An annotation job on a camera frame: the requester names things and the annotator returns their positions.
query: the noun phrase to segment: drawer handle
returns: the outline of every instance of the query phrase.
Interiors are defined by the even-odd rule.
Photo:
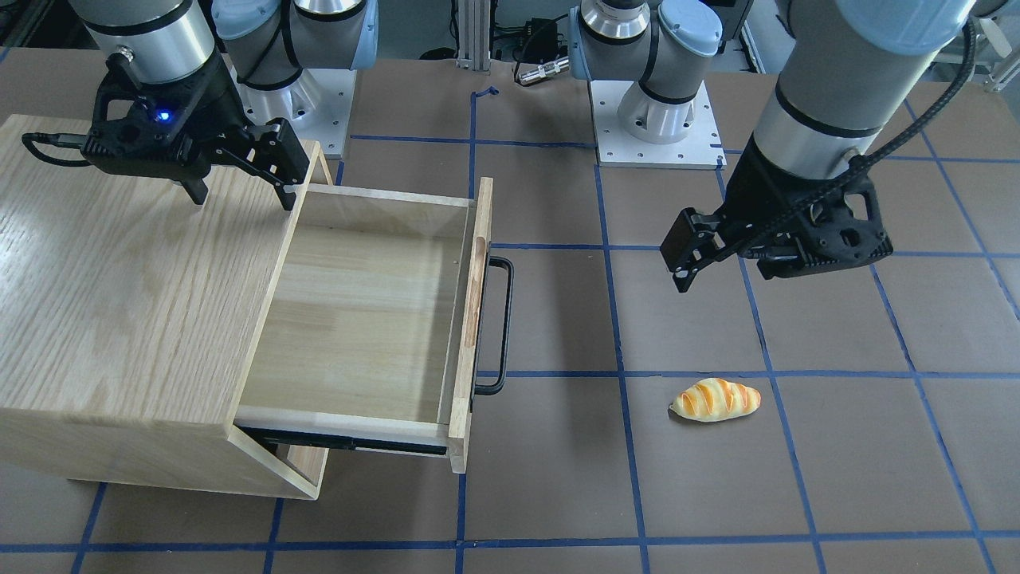
[[[489,266],[498,266],[507,271],[507,303],[503,308],[503,346],[500,348],[500,375],[497,377],[496,382],[491,385],[474,383],[474,394],[486,397],[500,393],[503,389],[503,383],[507,380],[507,350],[510,347],[510,306],[513,302],[513,262],[506,257],[490,255]]]

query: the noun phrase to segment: white mounting plate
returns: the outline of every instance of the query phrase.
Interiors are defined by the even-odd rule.
[[[292,119],[291,124],[294,125],[298,138],[318,140],[327,159],[342,159],[347,144],[347,127],[351,121],[354,83],[358,72],[354,69],[309,69],[308,71],[322,86],[328,109],[323,109],[321,112],[316,110],[310,114],[310,121],[307,123],[302,122],[304,117],[298,117]]]
[[[695,118],[687,137],[674,144],[653,144],[631,136],[620,124],[616,109],[633,82],[591,82],[592,116],[599,143],[599,163],[617,167],[715,169],[726,164],[712,104],[702,82],[695,96]]]

